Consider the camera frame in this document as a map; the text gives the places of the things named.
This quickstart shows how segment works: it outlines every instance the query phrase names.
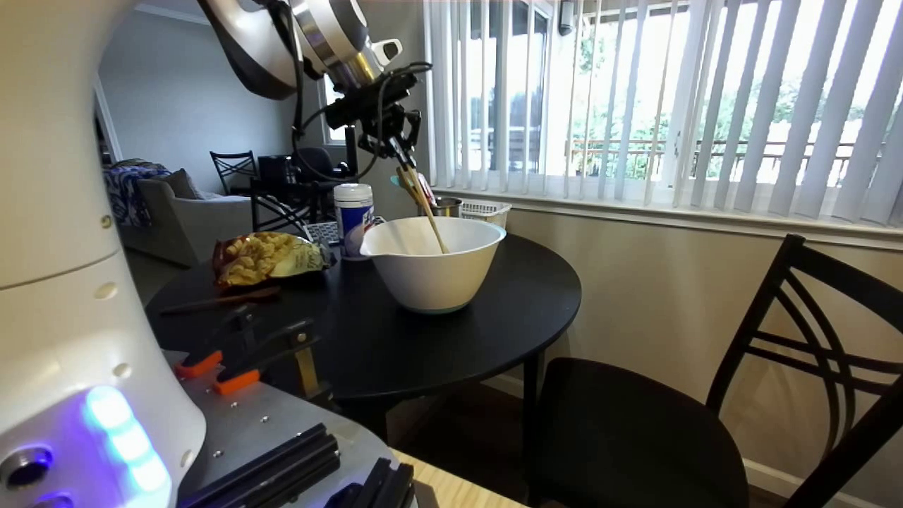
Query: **window blinds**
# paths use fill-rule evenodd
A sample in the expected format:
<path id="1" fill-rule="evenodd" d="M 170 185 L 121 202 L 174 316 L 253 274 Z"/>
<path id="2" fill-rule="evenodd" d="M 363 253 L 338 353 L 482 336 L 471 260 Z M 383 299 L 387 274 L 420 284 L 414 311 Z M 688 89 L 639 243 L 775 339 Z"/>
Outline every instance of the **window blinds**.
<path id="1" fill-rule="evenodd" d="M 900 0 L 427 0 L 437 189 L 903 219 Z"/>

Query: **couch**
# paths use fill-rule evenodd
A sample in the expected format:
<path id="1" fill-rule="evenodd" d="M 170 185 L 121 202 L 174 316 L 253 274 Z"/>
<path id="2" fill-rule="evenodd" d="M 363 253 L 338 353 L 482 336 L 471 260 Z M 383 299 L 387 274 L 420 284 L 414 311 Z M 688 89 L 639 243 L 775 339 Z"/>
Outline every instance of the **couch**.
<path id="1" fill-rule="evenodd" d="M 121 229 L 126 247 L 174 265 L 208 261 L 218 239 L 252 230 L 252 196 L 200 193 L 186 172 L 136 184 L 149 219 Z"/>

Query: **floor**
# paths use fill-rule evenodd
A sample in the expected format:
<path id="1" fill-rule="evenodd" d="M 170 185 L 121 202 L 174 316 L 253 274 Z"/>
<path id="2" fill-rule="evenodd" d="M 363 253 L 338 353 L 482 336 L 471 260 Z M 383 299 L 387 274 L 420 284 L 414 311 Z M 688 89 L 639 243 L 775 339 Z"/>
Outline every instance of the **floor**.
<path id="1" fill-rule="evenodd" d="M 183 271 L 140 253 L 129 253 L 129 268 L 145 301 Z M 456 476 L 526 498 L 520 424 L 520 398 L 476 384 L 394 407 L 387 439 Z M 750 508 L 774 504 L 782 504 L 774 494 L 754 491 Z"/>

